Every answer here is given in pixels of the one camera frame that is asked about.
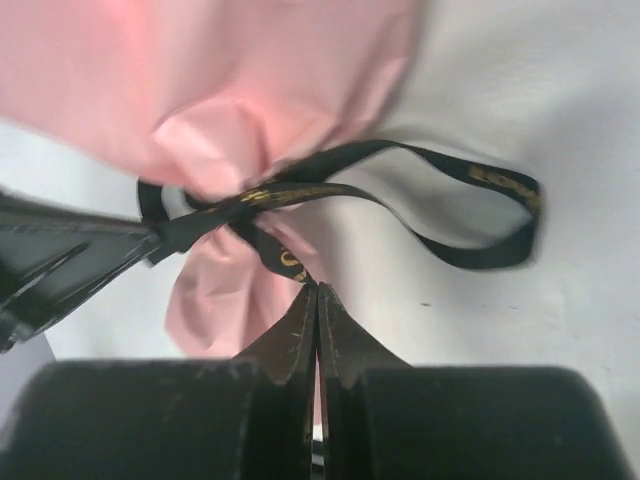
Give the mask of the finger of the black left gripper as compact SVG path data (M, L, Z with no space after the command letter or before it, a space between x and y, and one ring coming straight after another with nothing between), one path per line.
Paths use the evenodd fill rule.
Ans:
M157 250L139 222L1 194L1 351L56 325Z

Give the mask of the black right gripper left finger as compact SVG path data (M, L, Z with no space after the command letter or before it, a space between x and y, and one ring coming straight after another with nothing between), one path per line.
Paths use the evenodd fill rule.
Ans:
M306 479L317 291L229 360L64 361L14 406L18 479Z

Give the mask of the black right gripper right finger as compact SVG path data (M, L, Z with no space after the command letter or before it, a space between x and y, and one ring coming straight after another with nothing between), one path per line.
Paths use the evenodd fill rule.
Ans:
M594 389L560 367L412 367L321 285L329 479L611 479L615 435Z

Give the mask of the pink flower bouquet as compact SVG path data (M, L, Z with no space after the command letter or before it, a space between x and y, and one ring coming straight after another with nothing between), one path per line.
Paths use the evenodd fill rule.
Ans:
M5 1L1 114L147 181L214 200L378 118L420 1ZM191 249L168 300L98 300L48 332L58 358L227 357L295 282L230 229Z

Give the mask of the black ribbon gold lettering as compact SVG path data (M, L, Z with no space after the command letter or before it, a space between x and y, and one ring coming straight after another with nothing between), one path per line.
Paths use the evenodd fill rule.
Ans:
M224 234L265 268L300 283L375 273L398 257L441 270L516 268L531 260L543 189L516 167L393 140L349 142L202 200L179 186L136 185L159 263Z

